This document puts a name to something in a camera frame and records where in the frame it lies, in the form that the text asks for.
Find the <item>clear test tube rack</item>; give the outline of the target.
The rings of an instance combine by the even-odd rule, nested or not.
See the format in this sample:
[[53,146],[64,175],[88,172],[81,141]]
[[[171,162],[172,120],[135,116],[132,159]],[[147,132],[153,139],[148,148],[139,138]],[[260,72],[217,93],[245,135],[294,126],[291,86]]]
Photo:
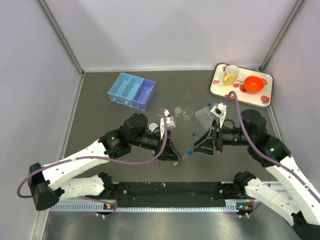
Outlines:
[[198,122],[201,124],[201,126],[208,131],[214,121],[214,117],[211,113],[211,107],[206,106],[198,111],[195,112],[195,118],[198,120]]

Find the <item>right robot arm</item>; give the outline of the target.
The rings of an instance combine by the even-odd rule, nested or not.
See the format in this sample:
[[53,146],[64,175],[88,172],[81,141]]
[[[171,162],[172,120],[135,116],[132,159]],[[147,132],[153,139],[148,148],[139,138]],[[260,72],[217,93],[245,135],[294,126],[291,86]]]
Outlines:
[[273,175],[290,195],[286,197],[262,183],[254,174],[236,174],[233,192],[239,198],[254,198],[280,215],[302,240],[320,238],[320,194],[300,171],[284,143],[266,129],[267,121],[253,109],[239,114],[239,127],[225,127],[216,119],[194,144],[193,151],[214,156],[224,146],[246,146],[251,157]]

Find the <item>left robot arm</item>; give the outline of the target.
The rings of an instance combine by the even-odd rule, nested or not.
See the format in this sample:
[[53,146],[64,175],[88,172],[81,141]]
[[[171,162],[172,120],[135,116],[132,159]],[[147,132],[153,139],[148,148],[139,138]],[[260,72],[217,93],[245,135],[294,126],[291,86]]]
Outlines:
[[182,157],[171,140],[171,129],[175,127],[176,120],[170,114],[155,124],[148,123],[144,114],[134,113],[118,129],[107,132],[81,151],[52,164],[34,163],[29,167],[31,178],[27,184],[36,210],[47,210],[59,201],[77,197],[109,198],[114,186],[108,174],[77,176],[102,164],[120,163],[120,158],[129,154],[133,146],[152,151],[152,161],[181,162]]

